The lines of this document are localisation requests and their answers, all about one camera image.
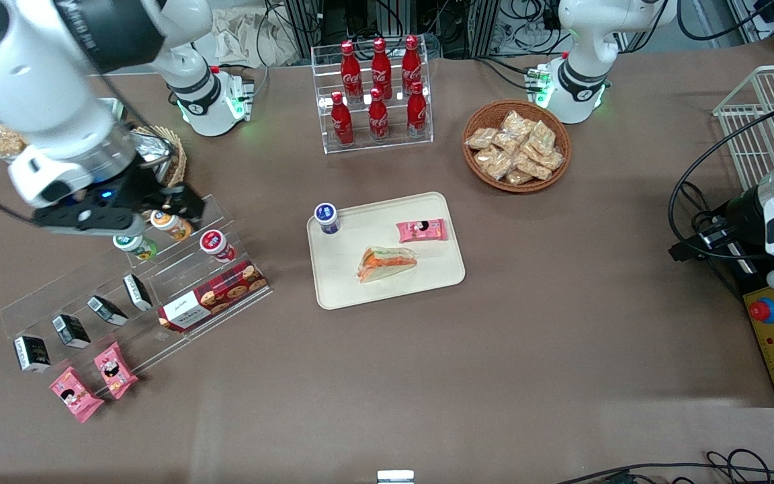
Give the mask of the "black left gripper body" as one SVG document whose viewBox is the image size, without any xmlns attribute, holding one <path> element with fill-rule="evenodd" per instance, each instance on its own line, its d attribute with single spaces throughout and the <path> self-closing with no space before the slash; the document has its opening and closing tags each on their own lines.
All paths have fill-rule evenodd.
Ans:
<svg viewBox="0 0 774 484">
<path fill-rule="evenodd" d="M 725 257 L 731 260 L 767 259 L 765 250 L 764 208 L 759 189 L 743 191 L 722 205 L 722 218 L 728 234 L 723 245 Z"/>
</svg>

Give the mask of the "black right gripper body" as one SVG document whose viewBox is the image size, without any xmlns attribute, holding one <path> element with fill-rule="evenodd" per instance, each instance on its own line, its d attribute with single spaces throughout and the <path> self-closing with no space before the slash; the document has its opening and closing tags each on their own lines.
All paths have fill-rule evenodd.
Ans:
<svg viewBox="0 0 774 484">
<path fill-rule="evenodd" d="M 133 163 L 116 177 L 89 185 L 86 202 L 102 208 L 125 208 L 133 212 L 159 210 L 170 200 L 167 187 L 157 181 L 153 168 Z"/>
</svg>

